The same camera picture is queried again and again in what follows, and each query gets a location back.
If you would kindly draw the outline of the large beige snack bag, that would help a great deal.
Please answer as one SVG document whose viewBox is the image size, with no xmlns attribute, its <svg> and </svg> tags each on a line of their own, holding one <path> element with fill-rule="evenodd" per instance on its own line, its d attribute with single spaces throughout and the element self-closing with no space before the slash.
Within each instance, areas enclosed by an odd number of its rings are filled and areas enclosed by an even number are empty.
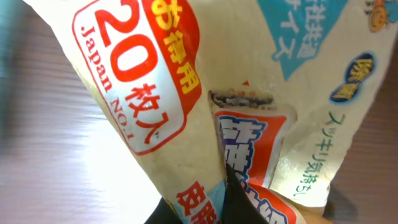
<svg viewBox="0 0 398 224">
<path fill-rule="evenodd" d="M 229 164 L 268 223 L 321 223 L 397 38 L 396 1 L 31 1 L 182 223 Z"/>
</svg>

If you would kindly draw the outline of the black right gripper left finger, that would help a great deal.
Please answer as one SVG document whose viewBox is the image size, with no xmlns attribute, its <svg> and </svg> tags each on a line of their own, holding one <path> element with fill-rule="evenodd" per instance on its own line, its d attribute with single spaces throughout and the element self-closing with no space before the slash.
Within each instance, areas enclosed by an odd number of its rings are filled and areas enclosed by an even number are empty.
<svg viewBox="0 0 398 224">
<path fill-rule="evenodd" d="M 171 206 L 163 199 L 159 201 L 155 210 L 144 224 L 183 224 L 181 219 L 172 210 Z"/>
</svg>

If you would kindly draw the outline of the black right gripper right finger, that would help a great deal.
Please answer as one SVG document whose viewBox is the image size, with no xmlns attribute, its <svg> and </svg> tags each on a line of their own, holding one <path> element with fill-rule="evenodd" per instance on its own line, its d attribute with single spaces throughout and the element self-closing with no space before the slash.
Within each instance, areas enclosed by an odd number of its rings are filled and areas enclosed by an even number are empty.
<svg viewBox="0 0 398 224">
<path fill-rule="evenodd" d="M 222 224 L 268 224 L 248 199 L 229 164 L 226 164 L 226 175 Z"/>
</svg>

